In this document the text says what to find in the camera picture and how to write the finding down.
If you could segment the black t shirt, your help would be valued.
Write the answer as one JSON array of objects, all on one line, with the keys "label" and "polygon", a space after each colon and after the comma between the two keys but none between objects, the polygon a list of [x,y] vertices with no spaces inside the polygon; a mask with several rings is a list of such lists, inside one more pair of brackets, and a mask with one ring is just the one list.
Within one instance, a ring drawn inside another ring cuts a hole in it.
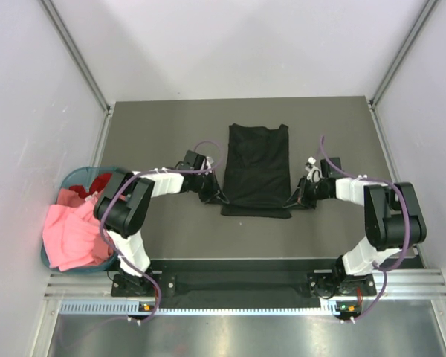
[{"label": "black t shirt", "polygon": [[229,126],[223,193],[223,216],[291,218],[285,207],[292,194],[286,125]]}]

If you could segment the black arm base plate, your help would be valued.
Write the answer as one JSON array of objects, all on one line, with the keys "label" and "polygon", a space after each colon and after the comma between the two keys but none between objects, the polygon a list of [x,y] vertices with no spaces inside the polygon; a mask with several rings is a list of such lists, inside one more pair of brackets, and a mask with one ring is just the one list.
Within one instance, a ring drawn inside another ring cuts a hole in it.
[{"label": "black arm base plate", "polygon": [[290,309],[322,298],[376,295],[371,274],[349,276],[330,259],[153,260],[161,309]]}]

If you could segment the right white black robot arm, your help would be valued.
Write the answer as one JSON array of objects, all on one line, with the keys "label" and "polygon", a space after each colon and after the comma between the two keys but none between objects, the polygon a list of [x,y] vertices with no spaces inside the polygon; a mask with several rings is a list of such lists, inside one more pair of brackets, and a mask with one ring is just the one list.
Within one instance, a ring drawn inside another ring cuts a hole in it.
[{"label": "right white black robot arm", "polygon": [[427,227],[414,187],[410,183],[387,184],[366,176],[345,177],[340,159],[318,161],[310,157],[306,175],[285,203],[288,209],[311,210],[326,199],[360,205],[365,235],[350,251],[338,257],[329,273],[310,273],[311,293],[319,298],[376,293],[373,270],[387,258],[401,256],[423,242]]}]

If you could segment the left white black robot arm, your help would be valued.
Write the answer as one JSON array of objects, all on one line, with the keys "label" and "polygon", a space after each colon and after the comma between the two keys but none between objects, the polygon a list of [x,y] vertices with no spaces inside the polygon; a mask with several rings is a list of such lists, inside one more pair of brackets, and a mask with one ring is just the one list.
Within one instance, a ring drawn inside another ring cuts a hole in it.
[{"label": "left white black robot arm", "polygon": [[144,248],[141,228],[152,199],[193,192],[203,203],[228,203],[209,156],[187,151],[175,167],[147,172],[118,169],[94,206],[100,234],[119,259],[118,273],[112,278],[113,297],[144,297],[158,291],[151,260]]}]

